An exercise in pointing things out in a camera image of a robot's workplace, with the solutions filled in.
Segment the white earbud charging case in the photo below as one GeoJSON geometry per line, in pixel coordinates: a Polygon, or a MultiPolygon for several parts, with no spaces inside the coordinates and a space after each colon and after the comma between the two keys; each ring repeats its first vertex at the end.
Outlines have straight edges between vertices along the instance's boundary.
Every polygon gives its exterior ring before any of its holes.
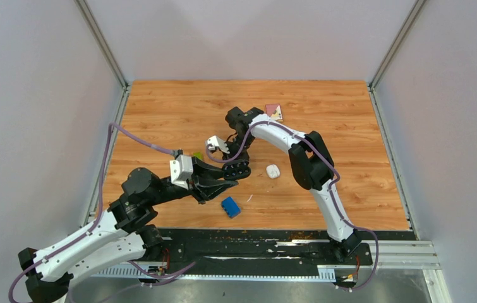
{"type": "Polygon", "coordinates": [[[267,176],[270,179],[277,179],[281,175],[281,172],[280,172],[278,166],[276,166],[275,164],[270,164],[270,165],[266,166],[265,170],[266,170],[267,176]]]}

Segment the black earbud case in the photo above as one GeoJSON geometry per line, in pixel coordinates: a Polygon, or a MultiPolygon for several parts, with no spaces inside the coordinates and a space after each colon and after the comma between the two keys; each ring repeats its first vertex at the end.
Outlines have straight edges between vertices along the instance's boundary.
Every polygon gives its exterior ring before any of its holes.
{"type": "Polygon", "coordinates": [[[222,166],[223,178],[227,181],[245,179],[251,175],[251,168],[247,160],[235,160],[222,166]]]}

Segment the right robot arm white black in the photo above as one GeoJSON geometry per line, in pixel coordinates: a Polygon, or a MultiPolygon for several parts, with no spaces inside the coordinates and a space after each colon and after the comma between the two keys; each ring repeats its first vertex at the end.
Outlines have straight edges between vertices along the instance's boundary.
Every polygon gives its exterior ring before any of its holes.
{"type": "Polygon", "coordinates": [[[328,236],[334,241],[331,255],[338,263],[348,263],[361,244],[357,227],[349,220],[335,182],[340,174],[325,146],[322,136],[312,131],[293,130],[254,107],[247,112],[234,107],[225,117],[236,137],[225,142],[225,160],[248,156],[247,149],[254,139],[264,140],[287,153],[294,180],[311,192],[327,224],[328,236]]]}

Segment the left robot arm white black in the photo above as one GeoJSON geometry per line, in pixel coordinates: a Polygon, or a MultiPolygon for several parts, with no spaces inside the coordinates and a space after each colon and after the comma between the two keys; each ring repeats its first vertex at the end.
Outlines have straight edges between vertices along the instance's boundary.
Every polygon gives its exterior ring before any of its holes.
{"type": "Polygon", "coordinates": [[[145,257],[158,260],[164,244],[150,224],[156,205],[191,196],[204,204],[247,178],[246,160],[222,167],[196,157],[178,156],[169,162],[170,175],[160,178],[139,167],[122,183],[122,194],[93,221],[63,240],[43,249],[30,247],[18,254],[32,302],[56,302],[71,286],[107,267],[145,257]]]}

